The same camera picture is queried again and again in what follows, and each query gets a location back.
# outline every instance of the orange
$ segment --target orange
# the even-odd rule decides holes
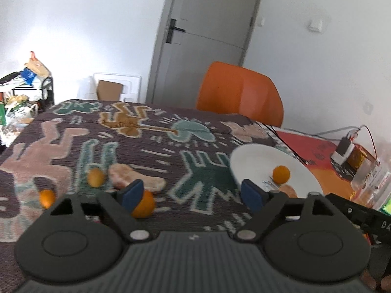
[[[153,210],[155,209],[155,200],[150,191],[144,190],[143,198],[140,203],[134,209],[132,216],[134,218],[148,218],[152,215]]]
[[[291,171],[284,165],[277,166],[273,170],[273,181],[276,184],[285,184],[291,177]]]
[[[40,191],[40,203],[43,208],[48,209],[55,202],[55,193],[50,189]]]
[[[99,188],[105,181],[106,176],[100,168],[91,168],[88,172],[87,182],[93,188]]]

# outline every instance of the gray door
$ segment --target gray door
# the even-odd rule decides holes
[[[175,29],[171,43],[163,45],[153,103],[194,108],[212,62],[239,64],[256,4],[257,0],[174,0],[164,41],[171,19],[181,30]]]

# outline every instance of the patterned tablecloth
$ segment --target patterned tablecloth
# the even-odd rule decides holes
[[[39,191],[96,194],[90,167],[107,171],[130,165],[165,179],[153,216],[143,223],[159,230],[230,233],[251,218],[229,170],[232,151],[246,143],[290,150],[265,128],[242,115],[124,102],[68,101],[43,113],[0,157],[0,289],[23,282],[14,242],[42,213]]]

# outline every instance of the light switch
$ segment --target light switch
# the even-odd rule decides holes
[[[308,28],[311,31],[322,33],[323,21],[321,19],[312,19]]]
[[[257,21],[257,26],[263,26],[263,25],[265,25],[265,17],[262,16],[261,19]]]

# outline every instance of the door frame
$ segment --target door frame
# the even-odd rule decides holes
[[[154,93],[155,93],[155,89],[156,89],[156,81],[158,79],[158,73],[159,73],[159,68],[160,68],[160,60],[162,58],[163,47],[164,47],[165,39],[166,39],[166,29],[169,25],[169,19],[171,18],[171,12],[173,10],[174,1],[175,0],[165,0],[165,2],[164,2],[162,16],[160,18],[160,24],[159,24],[158,32],[156,35],[155,47],[154,47],[152,62],[151,62],[151,70],[149,73],[147,96],[145,99],[145,102],[147,104],[151,104],[154,99]],[[254,10],[253,10],[253,16],[251,18],[252,20],[250,23],[251,25],[249,25],[246,41],[244,44],[244,49],[242,52],[242,56],[240,57],[240,63],[239,63],[240,66],[243,64],[248,45],[250,43],[251,35],[254,30],[254,26],[255,26],[257,13],[258,13],[258,9],[259,9],[260,4],[261,4],[261,0],[256,0]]]

